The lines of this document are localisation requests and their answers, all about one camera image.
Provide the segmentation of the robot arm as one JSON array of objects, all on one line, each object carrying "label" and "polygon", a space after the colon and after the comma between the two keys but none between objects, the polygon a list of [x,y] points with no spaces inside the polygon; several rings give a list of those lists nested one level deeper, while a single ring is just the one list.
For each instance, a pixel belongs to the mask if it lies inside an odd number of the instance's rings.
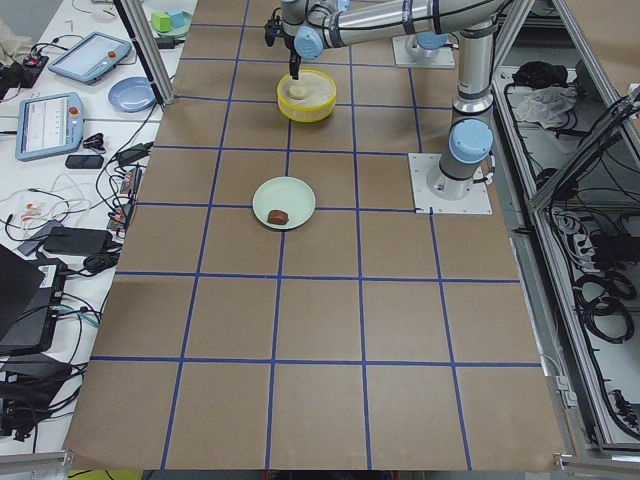
[{"label": "robot arm", "polygon": [[386,1],[353,8],[347,1],[282,1],[264,26],[264,41],[283,40],[289,74],[298,78],[304,60],[329,49],[370,41],[398,39],[418,57],[430,41],[458,39],[455,67],[448,81],[452,93],[448,145],[426,175],[429,190],[444,200],[461,200],[472,188],[480,164],[491,152],[489,125],[493,105],[495,35],[504,1]]}]

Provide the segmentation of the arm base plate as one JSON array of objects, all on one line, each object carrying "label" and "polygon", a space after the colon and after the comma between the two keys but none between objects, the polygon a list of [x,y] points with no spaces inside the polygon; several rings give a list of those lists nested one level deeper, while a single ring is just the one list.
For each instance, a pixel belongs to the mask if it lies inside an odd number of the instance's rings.
[{"label": "arm base plate", "polygon": [[440,169],[440,154],[409,153],[414,210],[421,214],[491,215],[487,181],[481,168],[466,180],[453,180]]},{"label": "arm base plate", "polygon": [[453,51],[457,48],[448,34],[423,32],[392,39],[397,67],[448,69],[455,67]]}]

